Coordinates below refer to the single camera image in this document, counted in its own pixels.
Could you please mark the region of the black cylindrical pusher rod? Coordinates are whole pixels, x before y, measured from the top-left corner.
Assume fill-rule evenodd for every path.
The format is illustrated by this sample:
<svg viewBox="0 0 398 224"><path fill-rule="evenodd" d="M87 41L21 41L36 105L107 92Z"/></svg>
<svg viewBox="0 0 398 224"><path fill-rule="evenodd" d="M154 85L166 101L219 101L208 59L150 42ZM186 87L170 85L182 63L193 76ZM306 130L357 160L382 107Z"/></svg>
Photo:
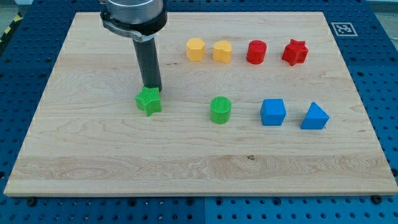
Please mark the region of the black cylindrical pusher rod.
<svg viewBox="0 0 398 224"><path fill-rule="evenodd" d="M158 88L162 91L162 80L159 70L155 40L145 42L133 41L142 82L147 88Z"/></svg>

